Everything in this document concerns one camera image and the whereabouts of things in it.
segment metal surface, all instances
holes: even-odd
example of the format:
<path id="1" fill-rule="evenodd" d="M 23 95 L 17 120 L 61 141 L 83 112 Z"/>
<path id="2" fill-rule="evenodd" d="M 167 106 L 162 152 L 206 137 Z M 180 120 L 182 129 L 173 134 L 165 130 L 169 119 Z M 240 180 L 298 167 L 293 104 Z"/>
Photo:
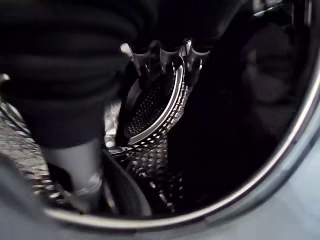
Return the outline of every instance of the metal surface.
<path id="1" fill-rule="evenodd" d="M 232 203 L 236 202 L 237 200 L 241 199 L 243 196 L 251 192 L 262 179 L 268 179 L 268 175 L 273 172 L 275 166 L 282 162 L 285 154 L 290 150 L 290 147 L 292 146 L 293 141 L 296 142 L 298 139 L 300 139 L 300 135 L 305 130 L 305 127 L 310 119 L 309 117 L 312 115 L 311 111 L 313 110 L 314 103 L 319 97 L 319 87 L 320 87 L 320 62 L 318 59 L 316 63 L 313 79 L 310 83 L 309 90 L 305 96 L 301 109 L 297 114 L 297 118 L 293 122 L 290 128 L 290 131 L 283 138 L 283 141 L 279 145 L 278 149 L 274 152 L 274 154 L 268 160 L 267 164 L 255 176 L 253 176 L 244 186 L 242 186 L 242 188 L 238 189 L 237 191 L 233 192 L 229 196 L 223 198 L 221 201 L 216 202 L 209 207 L 205 207 L 201 210 L 197 210 L 189 214 L 184 214 L 184 215 L 175 216 L 175 217 L 168 217 L 164 219 L 155 219 L 155 220 L 123 220 L 123 219 L 118 220 L 113 218 L 107 218 L 107 217 L 102 218 L 102 217 L 96 217 L 96 216 L 90 216 L 90 215 L 79 216 L 78 214 L 74 214 L 69 211 L 56 210 L 56 209 L 47 209 L 46 213 L 51 217 L 59 220 L 63 220 L 71 223 L 77 223 L 85 226 L 91 226 L 91 227 L 113 228 L 113 229 L 146 229 L 146 228 L 156 228 L 156 227 L 170 226 L 173 224 L 179 224 L 192 219 L 202 217 L 212 212 L 218 212 L 224 209 L 225 207 L 232 205 Z M 187 92 L 188 91 L 184 91 L 184 94 L 180 94 L 181 99 L 183 98 L 183 96 L 185 96 Z M 171 114 L 173 116 L 176 116 L 176 118 L 172 118 L 172 122 L 170 124 L 174 123 L 176 119 L 179 119 L 179 114 L 181 114 L 178 111 L 179 108 L 183 109 L 183 104 L 180 104 L 179 106 L 176 105 L 172 110 L 172 112 L 174 112 L 175 109 L 177 109 L 177 112 Z M 158 136 L 160 138 L 160 135 L 162 133 L 161 130 L 159 129 L 157 133 L 159 134 Z M 13 131 L 13 133 L 11 132 L 8 134 L 6 132 L 5 134 L 7 136 L 13 135 L 14 137 L 17 137 L 18 133 Z M 20 141 L 19 142 L 20 144 L 16 144 L 16 145 L 10 144 L 10 148 L 12 148 L 12 146 L 17 148 L 19 157 L 17 156 L 14 157 L 15 155 L 14 151 L 12 151 L 8 147 L 6 147 L 7 154 L 17 160 L 24 159 L 24 157 L 21 156 L 21 149 L 19 148 L 24 148 L 25 147 L 24 145 L 26 143 L 31 144 L 30 146 L 32 147 L 34 147 L 34 144 L 32 142 L 31 143 L 28 142 L 27 138 L 24 139 L 23 142 L 21 142 L 20 136 L 18 137 L 18 139 L 15 139 L 15 141 L 16 142 Z M 143 142 L 143 143 L 141 142 L 140 144 L 137 144 L 135 147 L 136 148 L 140 147 L 141 149 L 143 147 L 147 148 L 148 142 Z M 41 161 L 43 161 L 41 157 L 35 154 L 35 155 L 28 156 L 28 160 L 24 159 L 23 164 L 28 163 L 28 161 L 31 161 L 31 163 L 34 164 L 36 159 L 40 163 Z"/>
<path id="2" fill-rule="evenodd" d="M 174 198 L 173 188 L 170 187 L 173 183 L 165 186 L 163 183 L 169 183 L 176 176 L 171 174 L 169 177 L 170 174 L 167 172 L 168 155 L 155 155 L 154 153 L 166 152 L 166 134 L 183 114 L 188 96 L 188 87 L 184 85 L 183 76 L 184 66 L 181 65 L 176 71 L 175 79 L 172 80 L 173 86 L 169 102 L 164 106 L 165 108 L 162 111 L 157 109 L 160 114 L 150 127 L 133 136 L 129 142 L 132 145 L 131 147 L 121 148 L 115 145 L 121 102 L 114 102 L 107 107 L 104 116 L 104 140 L 110 153 L 126 153 L 127 161 L 131 162 L 128 171 L 137 178 L 143 176 L 139 173 L 144 171 L 148 178 L 144 181 L 149 181 L 147 184 L 150 184 L 150 188 L 158 193 L 158 197 L 172 212 L 175 211 L 174 204 L 172 203 L 172 199 Z M 70 205 L 51 182 L 40 148 L 31 138 L 30 132 L 18 111 L 10 104 L 1 101 L 0 119 L 4 131 L 0 132 L 2 137 L 1 143 L 3 145 L 1 152 L 16 161 L 19 171 L 30 180 L 34 193 L 41 196 L 49 206 L 70 209 Z M 160 173 L 165 173 L 166 178 L 161 177 Z"/>
<path id="3" fill-rule="evenodd" d="M 200 210 L 194 211 L 192 213 L 167 217 L 162 219 L 154 220 L 123 220 L 123 219 L 112 219 L 112 218 L 97 218 L 93 216 L 83 215 L 78 216 L 75 214 L 69 214 L 65 211 L 54 211 L 47 209 L 47 214 L 53 218 L 63 220 L 66 222 L 77 223 L 85 226 L 98 227 L 98 228 L 111 228 L 111 229 L 148 229 L 148 228 L 159 228 L 165 226 L 172 226 L 175 224 L 181 224 L 190 220 L 194 220 L 203 216 L 206 216 L 210 213 L 217 213 L 222 209 L 227 208 L 232 210 L 232 204 L 236 203 L 237 200 L 240 200 L 242 197 L 250 193 L 258 183 L 262 180 L 267 181 L 268 175 L 270 175 L 274 167 L 281 163 L 286 157 L 286 154 L 291 150 L 290 148 L 295 145 L 293 142 L 296 142 L 300 139 L 301 135 L 305 132 L 306 126 L 312 116 L 312 111 L 314 110 L 315 103 L 318 103 L 320 93 L 320 59 L 318 57 L 315 71 L 309 85 L 309 89 L 305 95 L 304 101 L 300 108 L 300 111 L 297 113 L 297 117 L 291 125 L 290 131 L 284 136 L 283 141 L 280 143 L 278 149 L 273 153 L 269 158 L 266 165 L 255 174 L 250 180 L 247 181 L 240 189 L 233 192 L 232 194 L 224 197 L 219 202 L 216 202 L 208 207 L 204 207 Z M 290 162 L 291 168 L 293 168 L 298 161 L 297 158 L 288 159 Z M 288 170 L 288 163 L 282 162 L 283 168 Z M 280 174 L 276 177 L 277 182 L 281 182 L 282 179 L 285 179 L 287 176 Z"/>
<path id="4" fill-rule="evenodd" d="M 150 66 L 151 53 L 149 51 L 143 54 L 133 52 L 132 57 L 136 71 L 141 76 L 141 68 Z"/>
<path id="5" fill-rule="evenodd" d="M 166 51 L 164 49 L 160 49 L 160 64 L 162 72 L 166 72 L 167 65 L 172 61 L 175 56 L 179 55 L 179 50 L 177 51 Z"/>
<path id="6" fill-rule="evenodd" d="M 283 0 L 267 0 L 266 5 L 262 0 L 254 0 L 252 4 L 254 16 L 261 17 L 267 12 L 280 8 L 282 4 Z"/>
<path id="7" fill-rule="evenodd" d="M 189 50 L 189 54 L 187 56 L 186 66 L 188 71 L 192 71 L 194 69 L 194 64 L 199 62 L 201 65 L 205 64 L 208 58 L 210 51 L 207 52 L 197 52 L 191 46 Z"/>
<path id="8" fill-rule="evenodd" d="M 151 58 L 153 60 L 159 60 L 159 53 L 156 56 L 153 50 L 157 50 L 159 42 L 153 41 L 150 45 L 152 49 Z M 186 42 L 181 47 L 179 55 L 184 57 L 188 54 L 191 41 Z M 128 45 L 124 45 L 122 48 L 124 53 L 130 51 Z M 180 105 L 185 104 L 185 101 L 180 102 L 179 97 L 181 94 L 183 98 L 186 98 L 189 94 L 188 88 L 184 87 L 184 73 L 185 66 L 184 61 L 181 61 L 181 66 L 175 71 L 175 78 L 172 81 L 162 82 L 162 79 L 156 79 L 154 83 L 144 93 L 141 94 L 134 109 L 134 115 L 131 121 L 128 122 L 127 133 L 131 135 L 128 141 L 128 147 L 118 147 L 115 143 L 115 136 L 118 127 L 118 116 L 121 108 L 121 102 L 115 102 L 106 109 L 105 114 L 105 142 L 106 146 L 111 153 L 120 153 L 127 151 L 129 148 L 135 148 L 139 142 L 156 141 L 158 134 L 156 131 L 163 128 L 163 124 L 167 119 L 171 119 L 170 114 L 173 109 Z M 179 111 L 183 110 L 183 106 L 178 106 Z"/>

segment sleeve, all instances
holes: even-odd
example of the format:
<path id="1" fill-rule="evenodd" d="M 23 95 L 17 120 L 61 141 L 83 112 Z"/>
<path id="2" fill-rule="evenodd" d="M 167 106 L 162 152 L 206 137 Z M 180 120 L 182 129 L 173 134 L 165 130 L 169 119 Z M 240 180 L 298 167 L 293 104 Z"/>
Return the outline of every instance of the sleeve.
<path id="1" fill-rule="evenodd" d="M 3 99 L 34 140 L 67 148 L 101 134 L 104 107 L 117 96 L 123 43 L 157 20 L 154 0 L 28 0 L 0 3 Z"/>

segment stainless steel drum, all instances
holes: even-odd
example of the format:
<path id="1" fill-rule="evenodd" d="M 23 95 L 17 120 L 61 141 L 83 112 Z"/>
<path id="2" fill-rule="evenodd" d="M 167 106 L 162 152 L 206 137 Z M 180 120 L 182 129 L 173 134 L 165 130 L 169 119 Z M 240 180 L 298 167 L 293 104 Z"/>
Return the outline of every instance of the stainless steel drum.
<path id="1" fill-rule="evenodd" d="M 188 46 L 190 44 L 181 50 L 181 57 L 186 54 Z M 184 66 L 176 69 L 170 85 L 170 96 L 165 104 L 159 105 L 161 96 L 157 95 L 157 91 L 161 85 L 154 86 L 144 94 L 145 99 L 140 102 L 130 121 L 131 138 L 127 146 L 115 144 L 121 102 L 114 102 L 107 107 L 105 144 L 111 154 L 124 156 L 122 160 L 127 162 L 126 169 L 174 212 L 173 199 L 181 197 L 178 193 L 182 178 L 178 173 L 168 171 L 167 133 L 182 116 L 190 93 L 184 83 Z M 34 194 L 50 206 L 70 208 L 55 189 L 40 148 L 30 136 L 18 111 L 1 101 L 0 120 L 1 152 L 15 161 L 19 172 L 30 182 Z"/>

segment black fabric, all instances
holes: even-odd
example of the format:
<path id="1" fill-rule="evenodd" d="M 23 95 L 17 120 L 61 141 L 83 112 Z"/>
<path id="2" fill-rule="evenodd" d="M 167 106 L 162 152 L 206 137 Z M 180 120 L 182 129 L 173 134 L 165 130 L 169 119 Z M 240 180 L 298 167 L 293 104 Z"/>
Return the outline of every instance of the black fabric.
<path id="1" fill-rule="evenodd" d="M 181 211 L 235 190 L 271 154 L 297 109 L 293 46 L 280 26 L 236 21 L 212 51 L 169 133 Z"/>
<path id="2" fill-rule="evenodd" d="M 197 39 L 211 47 L 219 39 L 244 0 L 161 0 L 159 21 L 151 32 L 144 32 L 134 42 L 141 53 L 151 40 L 160 40 L 162 48 L 174 52 L 185 39 Z"/>
<path id="3" fill-rule="evenodd" d="M 157 20 L 154 0 L 2 1 L 1 95 L 48 148 L 76 146 L 100 135 L 104 106 L 128 59 L 120 45 Z"/>

